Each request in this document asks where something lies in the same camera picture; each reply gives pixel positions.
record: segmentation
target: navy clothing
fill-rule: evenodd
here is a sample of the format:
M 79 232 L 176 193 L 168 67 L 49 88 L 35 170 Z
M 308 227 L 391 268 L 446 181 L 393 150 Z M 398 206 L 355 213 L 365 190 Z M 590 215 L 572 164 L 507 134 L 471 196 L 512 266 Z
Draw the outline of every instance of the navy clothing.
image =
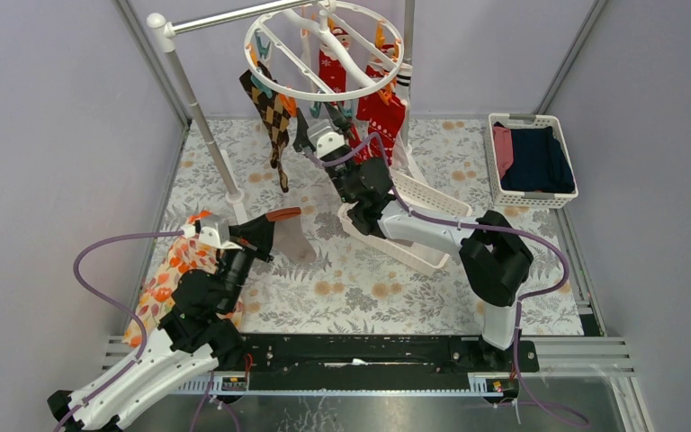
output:
M 502 177 L 502 189 L 521 192 L 570 194 L 576 189 L 573 173 L 552 136 L 552 127 L 513 129 L 513 165 Z

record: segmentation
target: brown cloth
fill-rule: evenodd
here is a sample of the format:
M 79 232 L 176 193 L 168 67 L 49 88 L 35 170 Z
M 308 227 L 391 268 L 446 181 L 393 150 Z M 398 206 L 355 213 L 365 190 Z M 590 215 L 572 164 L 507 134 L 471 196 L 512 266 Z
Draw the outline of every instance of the brown cloth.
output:
M 264 76 L 272 78 L 266 66 L 259 62 L 258 67 Z M 279 173 L 279 186 L 282 188 L 282 192 L 287 193 L 290 188 L 287 187 L 287 175 L 282 168 L 282 152 L 290 142 L 290 134 L 287 133 L 287 127 L 290 125 L 290 113 L 284 109 L 282 98 L 279 94 L 272 90 L 272 97 L 266 96 L 264 92 L 253 84 L 252 79 L 250 79 L 252 75 L 249 70 L 246 71 L 239 78 L 239 82 L 242 84 L 242 88 L 245 89 L 245 93 L 250 97 L 250 100 L 253 101 L 253 105 L 256 106 L 266 131 L 269 133 L 269 139 L 272 143 L 269 165 L 272 168 L 276 168 Z

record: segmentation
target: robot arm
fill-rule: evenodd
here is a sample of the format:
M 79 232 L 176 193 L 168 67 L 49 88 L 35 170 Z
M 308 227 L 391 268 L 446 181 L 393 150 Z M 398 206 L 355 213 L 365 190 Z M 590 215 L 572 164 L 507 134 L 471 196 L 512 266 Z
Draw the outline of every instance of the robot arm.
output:
M 297 208 L 273 211 L 236 226 L 206 214 L 184 225 L 185 237 L 199 236 L 201 243 L 223 251 L 217 256 L 219 271 L 182 275 L 173 293 L 173 309 L 149 334 L 141 356 L 131 352 L 85 387 L 49 397 L 58 421 L 75 409 L 65 422 L 66 431 L 123 430 L 182 383 L 211 370 L 233 369 L 242 358 L 243 339 L 229 319 L 219 319 L 216 313 L 234 310 L 253 261 L 271 261 L 275 243 L 283 251 L 297 243 L 295 255 L 286 254 L 291 259 L 315 257 L 301 247 L 299 238 L 289 238 L 295 236 L 296 225 L 301 231 L 300 221 L 293 219 L 299 214 Z
M 514 234 L 462 228 L 465 223 L 511 228 L 495 211 L 474 219 L 422 209 L 432 219 L 457 221 L 457 228 L 412 216 L 390 193 L 393 182 L 381 158 L 367 159 L 361 165 L 347 158 L 351 149 L 343 134 L 350 127 L 342 114 L 330 110 L 330 115 L 331 124 L 324 121 L 308 129 L 299 111 L 299 131 L 308 129 L 309 133 L 299 133 L 293 146 L 325 168 L 341 201 L 354 204 L 348 211 L 354 227 L 365 236 L 417 242 L 458 256 L 472 290 L 487 303 L 483 339 L 495 348 L 508 349 L 515 330 L 516 299 L 534 261 L 523 240 Z

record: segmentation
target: beige sock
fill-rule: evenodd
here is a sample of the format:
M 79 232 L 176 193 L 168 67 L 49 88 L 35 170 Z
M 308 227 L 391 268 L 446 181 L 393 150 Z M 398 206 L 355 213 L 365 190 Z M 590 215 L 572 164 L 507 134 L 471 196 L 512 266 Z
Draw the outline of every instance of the beige sock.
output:
M 317 252 L 303 235 L 301 226 L 301 208 L 293 207 L 271 211 L 266 218 L 274 222 L 274 249 L 285 254 L 292 261 L 313 263 Z

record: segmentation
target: red sock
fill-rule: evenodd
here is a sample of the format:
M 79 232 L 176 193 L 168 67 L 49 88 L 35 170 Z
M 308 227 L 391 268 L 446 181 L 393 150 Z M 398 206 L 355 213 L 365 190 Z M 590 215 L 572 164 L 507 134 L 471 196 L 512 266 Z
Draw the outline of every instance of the red sock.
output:
M 367 133 L 377 132 L 382 138 L 382 145 L 385 147 L 385 154 L 388 156 L 388 164 L 393 163 L 393 146 L 396 144 L 396 137 L 399 136 L 401 125 L 407 115 L 407 107 L 401 103 L 396 95 L 392 95 L 388 105 L 385 105 L 378 96 L 377 103 L 382 105 L 380 115 L 372 117 L 369 122 Z M 370 153 L 373 157 L 382 158 L 380 145 L 375 139 L 370 142 Z
M 351 36 L 345 30 L 335 27 L 332 34 L 340 40 L 346 50 L 351 47 Z M 319 46 L 319 78 L 335 93 L 343 93 L 346 90 L 346 70 L 332 49 L 324 44 Z
M 393 44 L 385 44 L 380 50 L 385 53 L 386 56 L 390 57 L 393 55 Z M 367 62 L 367 68 L 364 72 L 368 77 L 375 79 L 381 79 L 385 75 L 385 71 L 382 68 L 382 61 L 372 53 L 370 53 L 369 62 Z M 359 99 L 359 108 L 356 111 L 357 120 L 368 122 L 372 118 L 370 107 L 372 106 L 373 98 L 380 99 L 375 93 L 368 94 Z

